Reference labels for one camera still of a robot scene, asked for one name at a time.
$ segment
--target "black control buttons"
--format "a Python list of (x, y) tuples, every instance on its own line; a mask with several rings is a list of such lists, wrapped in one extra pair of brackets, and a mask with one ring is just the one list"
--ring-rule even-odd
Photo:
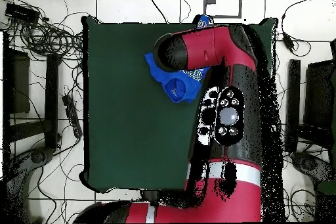
[(207, 127), (201, 127), (199, 129), (199, 134), (201, 134), (201, 135), (206, 135), (208, 132), (209, 132), (209, 130), (208, 130)]
[(216, 109), (207, 108), (202, 112), (202, 120), (205, 125), (212, 125), (216, 119)]
[(220, 128), (218, 129), (218, 133), (219, 133), (220, 135), (226, 135), (226, 132), (227, 132), (227, 129), (226, 129), (225, 127), (220, 127)]
[(215, 99), (217, 97), (217, 95), (218, 95), (217, 91), (210, 91), (210, 93), (209, 93), (209, 97), (211, 97), (213, 99)]
[(226, 87), (219, 93), (213, 133), (222, 146), (234, 145), (243, 138), (244, 95), (237, 87)]
[(239, 105), (239, 101), (238, 101), (238, 99), (232, 99), (232, 100), (231, 100), (231, 104), (232, 104), (232, 105)]
[(235, 127), (231, 127), (229, 132), (230, 132), (230, 135), (237, 135), (238, 134), (238, 130)]
[(209, 107), (209, 106), (212, 105), (212, 103), (213, 103), (213, 101), (212, 101), (211, 99), (206, 99), (206, 100), (204, 101), (203, 105), (204, 105), (205, 107)]
[(231, 98), (234, 96), (234, 92), (231, 91), (231, 90), (229, 90), (229, 91), (226, 92), (226, 96), (227, 96), (229, 99), (231, 99)]
[(220, 101), (219, 103), (222, 107), (227, 107), (228, 106), (228, 100), (227, 99), (223, 99), (222, 101)]

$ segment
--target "dark green tablecloth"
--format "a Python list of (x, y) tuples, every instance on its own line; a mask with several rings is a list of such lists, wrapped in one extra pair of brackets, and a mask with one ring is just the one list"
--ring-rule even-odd
[[(182, 189), (201, 93), (191, 104), (171, 102), (151, 77), (144, 54), (163, 34), (194, 25), (97, 24), (92, 18), (86, 23), (89, 139), (84, 140), (89, 156), (83, 178), (101, 192)], [(251, 26), (268, 51), (269, 70), (274, 23)]]

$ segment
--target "blue towel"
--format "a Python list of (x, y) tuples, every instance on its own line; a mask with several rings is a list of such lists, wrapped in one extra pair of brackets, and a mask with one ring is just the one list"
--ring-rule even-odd
[[(204, 28), (208, 25), (209, 17), (203, 14), (199, 18), (196, 28)], [(209, 68), (165, 72), (156, 65), (153, 53), (145, 54), (144, 57), (150, 66), (150, 74), (157, 82), (161, 83), (163, 90), (173, 102), (191, 103), (197, 97), (201, 89), (201, 79), (205, 77)]]

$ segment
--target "gray circle button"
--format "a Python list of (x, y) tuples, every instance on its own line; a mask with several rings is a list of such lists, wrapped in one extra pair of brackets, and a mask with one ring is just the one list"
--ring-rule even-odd
[(219, 113), (219, 116), (220, 116), (220, 122), (223, 125), (233, 125), (239, 119), (236, 109), (232, 107), (222, 109), (221, 112)]
[(234, 92), (233, 91), (228, 91), (226, 93), (226, 96), (232, 98), (234, 96)]

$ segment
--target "white floor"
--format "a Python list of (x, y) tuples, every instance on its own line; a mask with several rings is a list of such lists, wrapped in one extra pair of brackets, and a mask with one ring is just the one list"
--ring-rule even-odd
[[(33, 6), (42, 8), (46, 16), (50, 18), (52, 23), (60, 22), (67, 15), (67, 8), (63, 0), (22, 0)], [(179, 0), (154, 0), (162, 13), (168, 19), (169, 22), (179, 22)], [(191, 22), (196, 14), (203, 13), (203, 0), (186, 0), (188, 5), (182, 0), (182, 18), (186, 17), (190, 12), (188, 18), (184, 22)], [(242, 22), (246, 24), (259, 23), (264, 17), (276, 17), (281, 21), (282, 14), (288, 6), (300, 0), (243, 0), (242, 18), (241, 19), (226, 19), (216, 20), (215, 22)], [(150, 0), (65, 0), (68, 6), (68, 12), (88, 12), (93, 16), (97, 16), (99, 20), (103, 22), (149, 22), (149, 23), (162, 23), (163, 18), (156, 10)], [(223, 1), (223, 8), (213, 8), (211, 11), (219, 11), (218, 14), (232, 14), (237, 11), (238, 0)], [(284, 30), (297, 38), (305, 39), (309, 41), (324, 40), (331, 41), (336, 38), (336, 15), (333, 13), (335, 9), (335, 0), (313, 0), (300, 5), (295, 5), (290, 8), (286, 14), (283, 28)], [(3, 16), (5, 10), (5, 2), (0, 1), (0, 21), (6, 21)], [(80, 18), (85, 13), (79, 13), (69, 16), (65, 25), (70, 27), (74, 34), (79, 33), (81, 29)], [(17, 45), (20, 44), (20, 40), (17, 38)], [(301, 82), (305, 81), (305, 70), (309, 63), (318, 62), (331, 59), (331, 49), (328, 42), (312, 42), (311, 52), (301, 59)], [(281, 41), (276, 45), (277, 54), (279, 56), (280, 66), (278, 68), (278, 92), (282, 91), (280, 81), (284, 89), (287, 87), (287, 65), (289, 59), (297, 58), (292, 55), (283, 45)], [(298, 55), (303, 55), (307, 52), (308, 47), (306, 43), (299, 43)], [(76, 61), (68, 61), (67, 64), (71, 67), (77, 65)], [(31, 62), (30, 70), (30, 83), (40, 82), (42, 86), (45, 86), (45, 80), (38, 76), (45, 75), (45, 62)], [(64, 64), (60, 66), (60, 84), (59, 92), (64, 94), (67, 85), (72, 87), (73, 79), (71, 77), (71, 70)], [(79, 77), (79, 83), (82, 83), (82, 78)], [(301, 120), (303, 118), (303, 106), (304, 106), (304, 93), (305, 85), (301, 85)], [(77, 101), (77, 109), (81, 110), (83, 103), (81, 95), (74, 93), (75, 100)], [(44, 102), (45, 91), (38, 84), (30, 86), (30, 98), (34, 102), (37, 111), (44, 118)], [(281, 102), (282, 95), (279, 95), (279, 102)], [(285, 118), (285, 100), (280, 109), (280, 118), (284, 123)], [(59, 100), (58, 104), (60, 120), (58, 123), (59, 130), (61, 131), (68, 125), (66, 114), (62, 101)], [(80, 119), (83, 118), (83, 112), (78, 112)], [(25, 119), (36, 118), (36, 113), (33, 108), (29, 114), (16, 114), (15, 123), (26, 122)], [(37, 135), (35, 137), (24, 139), (13, 143), (11, 145), (12, 152), (20, 154), (27, 150), (34, 144), (34, 142), (43, 138), (43, 135)], [(62, 148), (72, 146), (75, 142), (75, 137), (71, 128), (67, 128), (63, 134)], [(300, 149), (303, 149), (306, 145), (299, 145)], [(319, 147), (312, 147), (310, 150), (319, 150)], [(62, 163), (63, 170), (66, 174), (69, 173), (69, 177), (76, 181), (66, 181), (66, 176), (63, 174), (59, 167), (60, 160), (64, 160)], [(140, 195), (137, 191), (132, 190), (113, 190), (108, 194), (95, 194), (93, 191), (86, 189), (78, 180), (78, 173), (82, 171), (83, 166), (76, 164), (83, 164), (83, 141), (81, 141), (72, 151), (62, 153), (57, 156), (51, 163), (45, 166), (45, 171), (42, 178), (41, 189), (47, 193), (50, 197), (59, 199), (56, 201), (56, 211), (51, 216), (49, 223), (53, 221), (55, 223), (64, 223), (65, 220), (60, 216), (61, 210), (64, 210), (66, 201), (66, 214), (64, 217), (66, 221), (70, 219), (70, 222), (74, 219), (71, 218), (73, 213), (80, 212), (85, 207), (93, 204), (96, 200), (112, 201), (118, 199), (130, 200), (138, 198)], [(41, 170), (38, 169), (33, 174), (30, 182), (30, 210), (34, 216), (44, 217), (44, 221), (47, 220), (49, 215), (54, 209), (54, 203), (47, 200), (36, 188), (37, 180), (41, 175)], [(312, 183), (307, 176), (304, 176), (297, 172), (293, 166), (286, 162), (284, 163), (283, 170), (283, 186), (284, 189), (291, 195), (298, 189), (312, 190)], [(304, 205), (305, 203), (314, 205), (314, 197), (305, 192), (299, 192), (293, 197), (293, 201), (298, 205)], [(289, 221), (296, 221), (292, 212), (289, 214), (286, 208), (286, 215), (289, 216)], [(297, 215), (300, 221), (311, 221), (312, 217), (303, 212), (301, 215)]]

